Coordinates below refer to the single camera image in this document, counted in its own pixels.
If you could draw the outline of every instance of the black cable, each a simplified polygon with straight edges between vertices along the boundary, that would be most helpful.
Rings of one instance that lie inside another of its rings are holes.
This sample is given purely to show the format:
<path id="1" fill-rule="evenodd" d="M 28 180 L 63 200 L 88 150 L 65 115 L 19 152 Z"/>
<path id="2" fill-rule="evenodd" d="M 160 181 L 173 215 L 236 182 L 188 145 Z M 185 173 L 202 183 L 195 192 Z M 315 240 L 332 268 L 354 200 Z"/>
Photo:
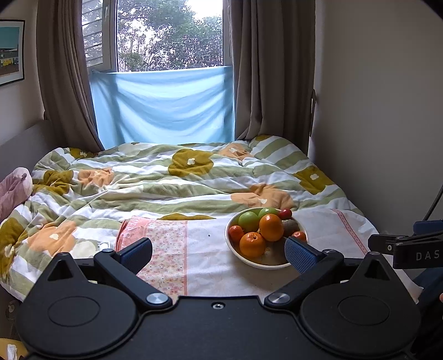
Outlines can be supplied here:
<path id="1" fill-rule="evenodd" d="M 423 221 L 426 221 L 429 219 L 429 217 L 431 216 L 432 212 L 434 211 L 435 207 L 437 206 L 437 204 L 440 201 L 440 198 L 443 195 L 443 185 L 439 191 L 439 193 L 437 194 L 437 197 L 435 198 L 434 202 L 432 203 L 431 207 L 429 208 L 429 210 L 427 211 L 425 217 L 423 218 Z"/>

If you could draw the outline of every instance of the orange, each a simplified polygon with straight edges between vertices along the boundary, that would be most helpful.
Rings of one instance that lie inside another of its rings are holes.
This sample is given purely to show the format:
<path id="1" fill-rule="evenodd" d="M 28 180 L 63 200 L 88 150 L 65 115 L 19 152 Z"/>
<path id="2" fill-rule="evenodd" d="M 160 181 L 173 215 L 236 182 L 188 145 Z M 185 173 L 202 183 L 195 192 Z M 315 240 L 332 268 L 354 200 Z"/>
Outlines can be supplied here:
<path id="1" fill-rule="evenodd" d="M 240 239 L 240 251 L 251 258 L 257 258 L 264 254 L 266 242 L 259 233 L 249 232 Z"/>
<path id="2" fill-rule="evenodd" d="M 284 233 L 283 223 L 275 214 L 267 214 L 260 219 L 258 224 L 260 234 L 268 241 L 278 241 Z"/>

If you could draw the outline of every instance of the blue cloth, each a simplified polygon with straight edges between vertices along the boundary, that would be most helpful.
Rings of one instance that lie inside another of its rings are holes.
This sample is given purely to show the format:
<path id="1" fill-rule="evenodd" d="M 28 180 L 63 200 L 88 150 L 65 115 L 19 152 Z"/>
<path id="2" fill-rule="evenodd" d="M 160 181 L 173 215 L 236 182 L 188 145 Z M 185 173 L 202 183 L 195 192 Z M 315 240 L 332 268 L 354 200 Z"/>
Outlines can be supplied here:
<path id="1" fill-rule="evenodd" d="M 414 279 L 414 282 L 423 287 L 418 307 L 420 310 L 425 310 L 431 303 L 439 302 L 439 296 L 443 293 L 443 267 L 426 269 Z"/>
<path id="2" fill-rule="evenodd" d="M 232 67 L 90 75 L 98 136 L 106 149 L 127 142 L 230 142 Z"/>

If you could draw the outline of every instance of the blue gripper pad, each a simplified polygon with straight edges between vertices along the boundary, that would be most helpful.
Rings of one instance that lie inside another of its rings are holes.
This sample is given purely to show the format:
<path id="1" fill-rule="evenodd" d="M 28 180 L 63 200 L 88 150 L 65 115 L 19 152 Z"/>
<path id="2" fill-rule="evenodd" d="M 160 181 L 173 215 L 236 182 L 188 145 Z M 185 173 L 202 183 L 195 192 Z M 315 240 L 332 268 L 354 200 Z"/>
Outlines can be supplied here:
<path id="1" fill-rule="evenodd" d="M 308 271 L 325 257 L 322 252 L 307 244 L 302 245 L 294 238 L 286 239 L 284 243 L 284 255 L 300 274 Z"/>
<path id="2" fill-rule="evenodd" d="M 416 221 L 413 230 L 415 235 L 443 231 L 443 220 Z"/>
<path id="3" fill-rule="evenodd" d="M 152 243 L 148 238 L 141 238 L 120 250 L 120 264 L 137 274 L 151 260 Z"/>

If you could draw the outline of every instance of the white cloth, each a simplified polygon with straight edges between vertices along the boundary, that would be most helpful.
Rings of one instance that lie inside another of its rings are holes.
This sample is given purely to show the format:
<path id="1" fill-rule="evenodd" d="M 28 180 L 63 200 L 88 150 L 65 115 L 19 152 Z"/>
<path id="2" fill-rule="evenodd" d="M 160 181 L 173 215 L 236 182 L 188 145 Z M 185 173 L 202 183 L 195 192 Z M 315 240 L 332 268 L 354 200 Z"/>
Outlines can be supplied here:
<path id="1" fill-rule="evenodd" d="M 352 211 L 303 209 L 294 218 L 304 227 L 308 243 L 318 250 L 336 249 L 345 257 L 363 258 L 368 238 L 377 230 Z M 261 300 L 298 276 L 293 267 L 261 270 L 237 259 L 225 241 L 226 219 L 194 220 L 187 230 L 187 294 L 192 296 L 258 295 Z M 392 256 L 386 256 L 392 264 Z M 403 270 L 395 270 L 414 301 L 422 288 Z"/>
<path id="2" fill-rule="evenodd" d="M 7 348 L 8 360 L 17 360 L 17 347 L 13 344 L 8 344 Z"/>

